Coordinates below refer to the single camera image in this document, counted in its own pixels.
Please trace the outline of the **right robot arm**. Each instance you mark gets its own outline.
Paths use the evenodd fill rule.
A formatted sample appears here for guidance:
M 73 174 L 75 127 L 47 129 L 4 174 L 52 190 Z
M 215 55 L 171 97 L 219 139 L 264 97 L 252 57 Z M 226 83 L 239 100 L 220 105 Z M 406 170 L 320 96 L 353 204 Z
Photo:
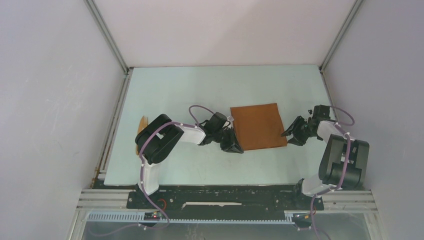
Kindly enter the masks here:
M 300 190 L 291 194 L 291 204 L 304 209 L 311 197 L 336 190 L 358 190 L 363 187 L 370 145 L 356 139 L 343 129 L 343 122 L 330 116 L 332 106 L 316 105 L 309 117 L 298 116 L 281 136 L 290 139 L 288 144 L 304 146 L 310 138 L 326 143 L 318 171 L 298 182 Z

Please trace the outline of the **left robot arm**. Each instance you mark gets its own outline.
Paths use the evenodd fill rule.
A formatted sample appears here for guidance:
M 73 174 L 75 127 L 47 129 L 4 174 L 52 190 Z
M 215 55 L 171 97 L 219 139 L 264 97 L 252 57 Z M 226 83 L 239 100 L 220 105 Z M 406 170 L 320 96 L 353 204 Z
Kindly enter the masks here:
M 244 153 L 232 121 L 220 112 L 215 112 L 210 119 L 195 125 L 173 121 L 166 114 L 159 115 L 135 137 L 141 160 L 138 187 L 142 192 L 138 201 L 145 208 L 156 206 L 161 163 L 179 142 L 197 146 L 215 142 L 223 152 Z

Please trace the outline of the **orange cloth napkin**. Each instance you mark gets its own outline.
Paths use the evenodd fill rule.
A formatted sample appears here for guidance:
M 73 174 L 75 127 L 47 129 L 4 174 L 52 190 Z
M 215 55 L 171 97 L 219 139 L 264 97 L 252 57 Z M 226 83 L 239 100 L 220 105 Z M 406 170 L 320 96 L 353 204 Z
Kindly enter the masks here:
M 233 126 L 244 151 L 286 147 L 277 103 L 232 107 Z

